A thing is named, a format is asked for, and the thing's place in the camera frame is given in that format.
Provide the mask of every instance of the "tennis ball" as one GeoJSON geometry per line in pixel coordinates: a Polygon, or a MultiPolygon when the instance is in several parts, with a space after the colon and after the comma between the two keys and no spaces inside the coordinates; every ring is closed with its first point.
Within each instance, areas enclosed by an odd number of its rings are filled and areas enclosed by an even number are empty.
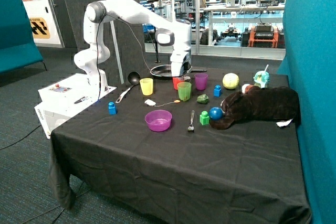
{"type": "Polygon", "coordinates": [[[235,89],[239,85],[239,77],[235,73],[227,73],[223,78],[223,85],[226,89],[235,89]]]}

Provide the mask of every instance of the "stuffed animal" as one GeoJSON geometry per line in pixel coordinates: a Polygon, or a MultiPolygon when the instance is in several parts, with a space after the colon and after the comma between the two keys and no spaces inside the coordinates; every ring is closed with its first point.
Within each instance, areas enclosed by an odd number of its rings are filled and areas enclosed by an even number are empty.
{"type": "Polygon", "coordinates": [[[289,120],[300,121],[299,97],[287,87],[261,89],[253,87],[247,93],[235,92],[221,103],[225,116],[210,120],[211,127],[225,130],[242,120],[289,120]]]}

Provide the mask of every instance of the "glass wall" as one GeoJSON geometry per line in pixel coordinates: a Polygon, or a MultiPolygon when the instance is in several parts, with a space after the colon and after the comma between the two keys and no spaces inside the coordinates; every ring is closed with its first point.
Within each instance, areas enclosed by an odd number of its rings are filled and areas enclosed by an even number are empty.
{"type": "MultiPolygon", "coordinates": [[[[286,0],[140,0],[156,14],[192,25],[192,53],[283,59],[282,24],[286,0]]],[[[146,51],[171,52],[155,45],[155,28],[144,24],[146,51]]]]}

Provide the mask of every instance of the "green cup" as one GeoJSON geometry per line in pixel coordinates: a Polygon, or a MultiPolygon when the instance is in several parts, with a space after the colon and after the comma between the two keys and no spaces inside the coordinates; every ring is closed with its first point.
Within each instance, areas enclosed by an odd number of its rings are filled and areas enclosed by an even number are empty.
{"type": "Polygon", "coordinates": [[[179,92],[178,97],[181,101],[187,101],[190,99],[191,94],[191,83],[189,82],[180,82],[177,84],[177,91],[179,92]]]}

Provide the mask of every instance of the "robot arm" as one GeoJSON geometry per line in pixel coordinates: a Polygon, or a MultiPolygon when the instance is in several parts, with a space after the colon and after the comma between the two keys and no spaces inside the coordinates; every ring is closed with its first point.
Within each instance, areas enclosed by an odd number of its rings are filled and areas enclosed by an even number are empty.
{"type": "Polygon", "coordinates": [[[121,19],[129,24],[149,23],[157,27],[155,34],[157,43],[161,46],[173,46],[170,57],[172,76],[186,74],[191,69],[191,26],[188,22],[170,22],[153,13],[134,0],[105,0],[93,2],[87,6],[84,17],[84,40],[90,48],[75,55],[76,65],[83,69],[92,83],[97,84],[97,75],[104,75],[97,69],[98,63],[110,57],[109,49],[103,43],[102,23],[121,19]]]}

